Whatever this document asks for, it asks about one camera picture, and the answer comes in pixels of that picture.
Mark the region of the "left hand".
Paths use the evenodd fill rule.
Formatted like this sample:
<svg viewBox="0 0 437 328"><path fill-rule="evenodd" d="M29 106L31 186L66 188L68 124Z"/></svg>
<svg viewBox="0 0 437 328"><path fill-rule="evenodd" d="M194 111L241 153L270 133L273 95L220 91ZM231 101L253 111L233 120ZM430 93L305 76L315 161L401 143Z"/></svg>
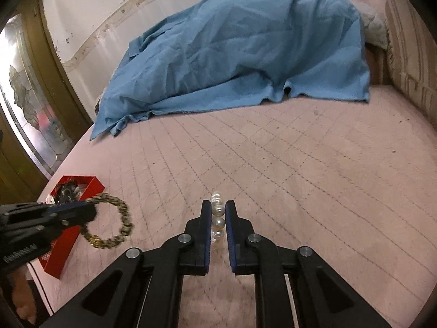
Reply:
<svg viewBox="0 0 437 328"><path fill-rule="evenodd" d="M25 271L20 268L8 276L12 287L12 302L20 319L34 325L37 318L36 302L27 282Z"/></svg>

